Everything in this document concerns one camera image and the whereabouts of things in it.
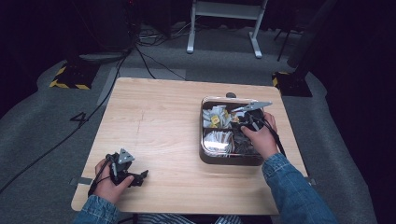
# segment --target blue denim jacket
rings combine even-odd
[[[337,223],[327,204],[282,154],[275,154],[265,161],[262,172],[271,188],[283,223]],[[92,195],[78,213],[74,223],[117,223],[118,215],[119,210],[114,204]],[[188,220],[183,222],[183,217],[177,215],[162,216],[174,218],[177,221],[175,223],[190,223]],[[241,222],[236,217],[221,217],[217,223]]]

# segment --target wooden table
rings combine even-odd
[[[122,77],[109,99],[82,176],[106,154],[125,148],[136,159],[129,172],[149,170],[140,188],[129,188],[123,212],[275,215],[260,166],[206,164],[199,157],[201,102],[206,96],[272,101],[265,111],[276,126],[290,162],[307,176],[279,91],[274,87]],[[72,202],[80,210],[90,186],[78,185]]]

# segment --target gray carpet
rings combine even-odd
[[[203,30],[195,39],[195,51],[186,53],[186,35],[156,47],[139,47],[156,61],[175,69],[189,81],[272,85],[275,71],[290,72],[286,64],[298,35],[291,35],[280,62],[276,61],[283,36],[273,41],[276,32],[260,31],[262,59],[254,57],[244,28],[234,32]],[[158,78],[165,69],[146,58]],[[56,146],[77,128],[69,121],[80,112],[90,114],[102,92],[108,90],[117,63],[100,67],[92,89],[69,90],[49,88],[63,62],[49,68],[37,81],[39,91],[14,106],[0,120],[0,187],[26,165]],[[143,71],[145,65],[137,51],[125,60],[121,76],[127,71]],[[282,97],[297,143],[314,188],[334,211],[340,223],[376,223],[370,195],[359,170],[335,127],[325,101],[326,90],[309,74],[306,78],[312,98]],[[76,213],[70,207],[75,188],[72,177],[80,176],[89,155],[106,107],[102,106],[82,128],[48,156],[28,169],[0,195],[1,223],[70,223]]]

